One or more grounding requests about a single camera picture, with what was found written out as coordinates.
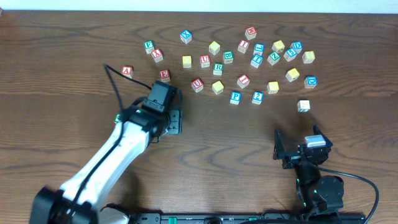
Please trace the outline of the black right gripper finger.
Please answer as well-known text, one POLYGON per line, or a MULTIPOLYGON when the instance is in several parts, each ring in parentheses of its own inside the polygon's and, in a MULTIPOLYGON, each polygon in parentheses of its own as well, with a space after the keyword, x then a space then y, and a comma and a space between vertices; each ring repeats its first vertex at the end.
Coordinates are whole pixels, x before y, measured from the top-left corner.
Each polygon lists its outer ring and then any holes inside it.
POLYGON ((314 124, 312 129, 314 135, 320 135, 324 140, 327 139, 327 137, 320 131, 320 128, 317 124, 314 124))
POLYGON ((276 129, 274 133, 274 151, 273 151, 273 160, 280 160, 285 157, 285 147, 283 145, 281 136, 279 134, 279 131, 276 129))

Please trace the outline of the red E wooden block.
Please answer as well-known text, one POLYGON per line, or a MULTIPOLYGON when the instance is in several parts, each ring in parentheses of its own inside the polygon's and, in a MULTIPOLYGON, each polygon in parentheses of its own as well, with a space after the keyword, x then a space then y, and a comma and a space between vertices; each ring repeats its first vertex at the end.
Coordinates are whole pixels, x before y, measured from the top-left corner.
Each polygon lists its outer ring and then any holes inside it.
POLYGON ((170 71, 168 69, 161 70, 159 72, 159 75, 160 75, 160 80, 162 82, 169 82, 170 81, 170 71))

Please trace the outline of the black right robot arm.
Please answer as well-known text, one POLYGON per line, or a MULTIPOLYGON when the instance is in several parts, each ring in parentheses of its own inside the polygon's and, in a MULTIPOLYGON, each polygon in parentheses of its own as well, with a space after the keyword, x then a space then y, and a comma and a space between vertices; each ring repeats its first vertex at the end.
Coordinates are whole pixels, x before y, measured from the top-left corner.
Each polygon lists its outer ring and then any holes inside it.
POLYGON ((275 132, 273 159, 281 160, 283 169, 295 170, 297 194, 304 204, 304 219, 334 213, 343 207, 342 178, 322 176, 319 168, 328 159, 332 146, 317 125, 313 126, 313 135, 305 137, 305 143, 296 151, 286 151, 279 132, 275 132))

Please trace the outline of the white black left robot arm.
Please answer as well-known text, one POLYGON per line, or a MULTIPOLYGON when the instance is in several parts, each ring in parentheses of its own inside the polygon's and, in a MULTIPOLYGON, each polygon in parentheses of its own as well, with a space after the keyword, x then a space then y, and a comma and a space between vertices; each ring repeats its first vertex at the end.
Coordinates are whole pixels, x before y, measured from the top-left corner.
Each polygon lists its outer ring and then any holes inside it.
POLYGON ((61 187, 44 187, 36 195, 30 223, 129 223, 130 214, 103 206, 130 163, 165 134, 182 132, 178 88, 156 81, 147 97, 122 108, 119 121, 99 151, 61 187))

